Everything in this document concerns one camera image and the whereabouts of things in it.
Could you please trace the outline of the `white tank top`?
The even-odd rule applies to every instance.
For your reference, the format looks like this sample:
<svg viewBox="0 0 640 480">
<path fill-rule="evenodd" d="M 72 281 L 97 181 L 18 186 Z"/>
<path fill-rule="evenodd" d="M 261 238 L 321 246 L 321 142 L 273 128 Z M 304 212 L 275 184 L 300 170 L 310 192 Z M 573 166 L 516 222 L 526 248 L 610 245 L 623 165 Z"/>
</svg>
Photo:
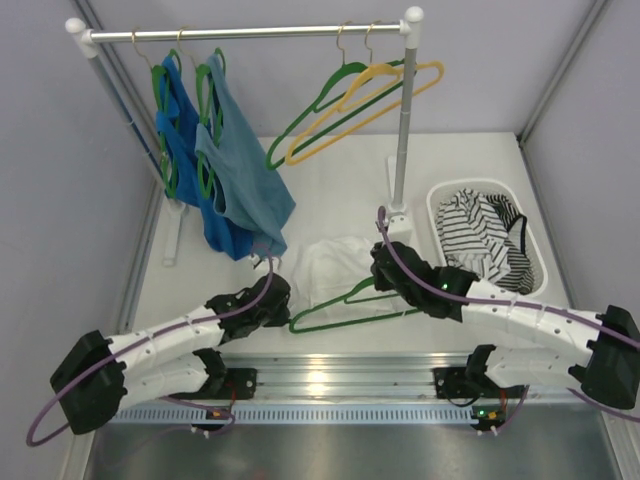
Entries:
<svg viewBox="0 0 640 480">
<path fill-rule="evenodd" d="M 292 313 L 346 293 L 370 277 L 373 246 L 367 238 L 347 236 L 302 248 L 289 280 Z"/>
</svg>

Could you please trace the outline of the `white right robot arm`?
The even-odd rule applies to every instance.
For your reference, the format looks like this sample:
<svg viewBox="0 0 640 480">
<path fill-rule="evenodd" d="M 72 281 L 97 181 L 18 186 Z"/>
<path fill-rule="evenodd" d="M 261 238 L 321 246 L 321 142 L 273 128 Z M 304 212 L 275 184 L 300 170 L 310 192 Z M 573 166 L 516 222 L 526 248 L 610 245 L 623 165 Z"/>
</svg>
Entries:
<svg viewBox="0 0 640 480">
<path fill-rule="evenodd" d="M 544 385 L 579 389 L 591 401 L 614 409 L 635 407 L 639 329 L 629 311 L 614 305 L 603 312 L 544 305 L 472 272 L 430 266 L 400 242 L 376 243 L 371 257 L 376 290 L 393 290 L 430 317 L 529 342 L 524 349 L 477 346 L 465 371 L 467 385 L 476 395 Z"/>
</svg>

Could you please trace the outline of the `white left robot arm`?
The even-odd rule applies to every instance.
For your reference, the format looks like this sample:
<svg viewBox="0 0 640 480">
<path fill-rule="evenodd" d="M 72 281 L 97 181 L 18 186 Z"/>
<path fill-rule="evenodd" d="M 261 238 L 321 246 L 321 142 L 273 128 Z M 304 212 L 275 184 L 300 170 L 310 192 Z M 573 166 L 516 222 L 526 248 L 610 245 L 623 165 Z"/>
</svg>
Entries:
<svg viewBox="0 0 640 480">
<path fill-rule="evenodd" d="M 151 400 L 212 400 L 234 385 L 220 347 L 288 323 L 289 283 L 264 275 L 176 319 L 123 335 L 83 335 L 50 384 L 71 431 L 93 432 L 120 411 Z"/>
</svg>

